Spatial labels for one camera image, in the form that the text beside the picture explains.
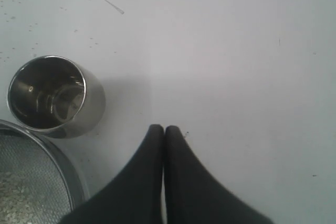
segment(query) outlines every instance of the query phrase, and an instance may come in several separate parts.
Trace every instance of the stainless steel cup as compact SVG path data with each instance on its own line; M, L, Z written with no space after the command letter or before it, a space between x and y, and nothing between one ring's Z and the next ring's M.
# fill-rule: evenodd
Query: stainless steel cup
M21 67L9 85L7 102L23 126L54 138L90 131L106 104L97 78L60 56L42 56Z

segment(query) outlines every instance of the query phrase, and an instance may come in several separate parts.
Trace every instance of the scratch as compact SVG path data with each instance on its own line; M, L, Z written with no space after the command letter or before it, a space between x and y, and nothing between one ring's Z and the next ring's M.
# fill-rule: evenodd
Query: scratch
M115 8L118 12L120 12L121 14L124 14L124 13L125 13L122 9L120 9L119 7L113 5L110 1L108 1L108 0L104 0L104 1L107 2L109 5L111 5L112 7L114 7L114 8Z

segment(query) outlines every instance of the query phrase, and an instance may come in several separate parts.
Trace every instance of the mesh strainer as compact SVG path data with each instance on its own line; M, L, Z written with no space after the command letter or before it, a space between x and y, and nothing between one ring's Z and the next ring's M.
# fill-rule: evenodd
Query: mesh strainer
M78 176L51 142L0 120L0 224L54 224L84 200Z

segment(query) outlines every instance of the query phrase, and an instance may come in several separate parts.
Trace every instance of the cup rim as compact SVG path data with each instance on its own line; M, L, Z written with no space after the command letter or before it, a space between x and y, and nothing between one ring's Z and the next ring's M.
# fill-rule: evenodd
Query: cup rim
M65 123L62 123L58 126L55 126L55 127L52 127L52 128L46 128L46 129L40 129L40 128L35 128L35 127L31 127L25 123L23 123L17 116L16 114L13 112L13 108L12 108L12 105L10 103L10 100L11 100L11 89L12 89L12 85L15 81L15 79L17 78L17 76L20 74L20 72L25 68L27 67L29 64L31 64L32 62L34 61L37 61L37 60L41 60L41 59L48 59L48 58L57 58L57 59L61 59L61 60L64 60L64 61L67 61L68 63L72 64L77 70L78 72L80 73L81 77L82 77L82 80L83 80L83 86L84 86L84 91L83 91L83 98L82 98L82 101L81 101L81 104L79 106L79 109L77 110L77 112ZM28 130L31 130L31 131L35 131L35 132L38 132L38 133L48 133L48 132L52 132L52 131L55 131L61 127L64 127L65 125L68 125L70 124L74 119L75 117L77 116L77 114L81 111L81 109L83 108L83 105L84 105L84 102L85 102L85 99L86 99L86 96L87 96L87 84L86 84L86 79L84 77L84 74L82 72L82 70L77 66L76 63L74 63L73 61L63 57L63 56L57 56L57 55L45 55L45 56L40 56L40 57L37 57L35 59L32 59L30 61L28 61L27 63L25 63L22 67L20 67L14 74L10 84L9 84L9 87L8 87L8 90L7 90L7 106L9 108L9 111L11 112L11 114L13 115L13 117L19 122L19 124L21 124L22 126L24 126L25 128L27 128Z

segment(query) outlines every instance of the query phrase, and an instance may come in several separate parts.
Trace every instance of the white table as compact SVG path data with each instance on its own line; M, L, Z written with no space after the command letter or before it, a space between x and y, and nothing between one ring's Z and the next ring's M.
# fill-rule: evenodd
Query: white table
M0 113L35 56L61 55L103 83L84 137L55 141L86 194L127 163L151 123L180 126L229 190L276 223L334 223L334 0L1 0Z

